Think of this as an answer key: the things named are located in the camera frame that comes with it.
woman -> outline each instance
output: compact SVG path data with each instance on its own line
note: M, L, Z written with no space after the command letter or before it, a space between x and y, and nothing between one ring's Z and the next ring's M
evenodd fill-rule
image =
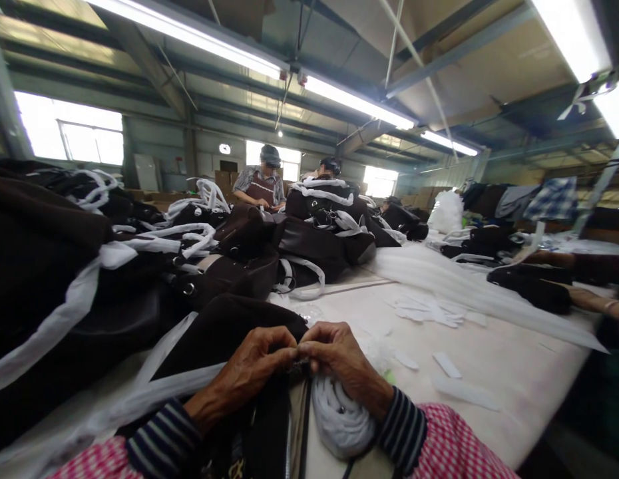
M346 323L316 323L300 344L285 327L248 334L219 375L184 406L172 400L129 440L90 447L53 479L172 479L202 437L263 388L276 370L309 358L330 371L378 423L377 440L402 476L514 478L467 423L442 404L416 406L369 364Z
M276 172L281 167L281 157L272 145L264 145L260 161L259 166L243 168L232 192L245 203L277 212L285 206L283 180Z

white plastic bag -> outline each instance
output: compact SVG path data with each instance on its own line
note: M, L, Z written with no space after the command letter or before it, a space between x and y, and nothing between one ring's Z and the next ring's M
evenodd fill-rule
M434 210L427 222L430 231L438 230L442 234L463 228L463 201L453 191L438 193Z

metal ring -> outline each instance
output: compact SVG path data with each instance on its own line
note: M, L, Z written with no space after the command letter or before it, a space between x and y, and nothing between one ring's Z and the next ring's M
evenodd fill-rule
M183 294L185 294L185 296L191 296L194 293L196 293L196 288L194 287L194 285L192 283L187 283L183 287Z

bracelet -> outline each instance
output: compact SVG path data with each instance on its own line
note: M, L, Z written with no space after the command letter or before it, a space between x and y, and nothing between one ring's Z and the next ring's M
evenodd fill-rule
M604 311L604 314L607 314L607 315L608 315L608 314L610 314L610 313L609 313L609 310L610 310L613 306L617 305L618 303L619 303L619 299L615 299L615 300L613 300L613 301L609 301L607 304L605 304L605 306L604 306L604 310L603 310L603 311Z

window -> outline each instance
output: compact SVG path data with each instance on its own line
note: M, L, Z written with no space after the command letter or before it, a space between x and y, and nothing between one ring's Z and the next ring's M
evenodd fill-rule
M246 158L245 164L257 165L261 160L261 148L264 144L247 140L245 142ZM278 154L281 156L281 167L283 168L283 179L285 181L298 181L298 172L301 166L301 152L281 148L277 146Z
M367 196L373 196L374 198L391 196L394 193L397 179L398 172L366 166L363 181L368 185Z
M35 156L123 164L121 113L15 92Z

